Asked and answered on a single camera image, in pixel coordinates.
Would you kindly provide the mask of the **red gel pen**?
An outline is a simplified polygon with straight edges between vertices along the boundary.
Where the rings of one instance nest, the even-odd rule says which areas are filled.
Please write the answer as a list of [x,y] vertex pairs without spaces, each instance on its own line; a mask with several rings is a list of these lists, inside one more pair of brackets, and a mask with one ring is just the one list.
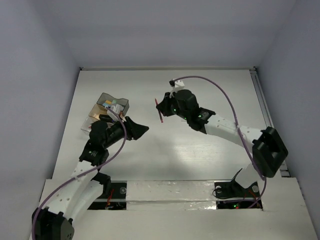
[[162,113],[160,112],[160,110],[158,109],[158,105],[159,105],[158,100],[155,98],[154,101],[155,101],[155,108],[158,112],[160,122],[163,124],[164,123],[163,116],[162,116]]

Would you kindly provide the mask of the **pink black highlighter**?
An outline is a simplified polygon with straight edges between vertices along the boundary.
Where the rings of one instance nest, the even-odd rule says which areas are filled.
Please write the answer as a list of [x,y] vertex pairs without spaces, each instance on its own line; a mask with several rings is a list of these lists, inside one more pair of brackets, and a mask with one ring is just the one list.
[[100,119],[101,121],[106,121],[106,122],[113,122],[113,121],[114,121],[113,118],[110,117],[110,116],[107,115],[107,114],[100,114],[100,115],[99,115],[99,119]]

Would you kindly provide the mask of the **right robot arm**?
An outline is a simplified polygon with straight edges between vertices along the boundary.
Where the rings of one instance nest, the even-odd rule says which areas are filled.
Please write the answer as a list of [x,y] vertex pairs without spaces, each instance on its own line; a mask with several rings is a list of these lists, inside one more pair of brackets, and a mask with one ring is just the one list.
[[222,138],[245,149],[250,164],[241,169],[230,183],[230,190],[235,196],[242,196],[258,179],[273,178],[289,154],[274,127],[257,129],[240,126],[212,110],[200,107],[190,90],[165,93],[156,108],[165,117],[176,115],[182,118],[195,131]]

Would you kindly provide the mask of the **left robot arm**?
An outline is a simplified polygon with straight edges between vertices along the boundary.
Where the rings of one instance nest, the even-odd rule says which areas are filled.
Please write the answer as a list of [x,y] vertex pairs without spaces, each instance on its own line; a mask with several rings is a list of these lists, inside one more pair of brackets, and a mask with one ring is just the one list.
[[75,226],[98,198],[113,194],[111,178],[100,169],[112,161],[108,148],[118,141],[138,140],[149,130],[130,117],[112,125],[104,120],[91,124],[89,140],[69,179],[50,193],[32,214],[33,240],[71,240]]

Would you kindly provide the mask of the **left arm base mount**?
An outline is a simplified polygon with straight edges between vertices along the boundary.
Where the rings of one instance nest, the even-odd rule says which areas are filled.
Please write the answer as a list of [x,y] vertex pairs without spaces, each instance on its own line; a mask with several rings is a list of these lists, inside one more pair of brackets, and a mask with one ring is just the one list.
[[127,181],[112,181],[104,173],[98,173],[93,180],[103,185],[102,194],[88,207],[88,210],[126,210]]

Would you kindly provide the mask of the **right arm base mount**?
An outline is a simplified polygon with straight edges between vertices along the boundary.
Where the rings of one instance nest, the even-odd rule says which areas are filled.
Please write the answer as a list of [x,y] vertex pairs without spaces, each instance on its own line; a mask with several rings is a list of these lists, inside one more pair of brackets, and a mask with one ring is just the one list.
[[252,181],[247,187],[237,182],[242,171],[240,169],[231,180],[214,183],[212,195],[217,199],[217,209],[263,209],[258,182]]

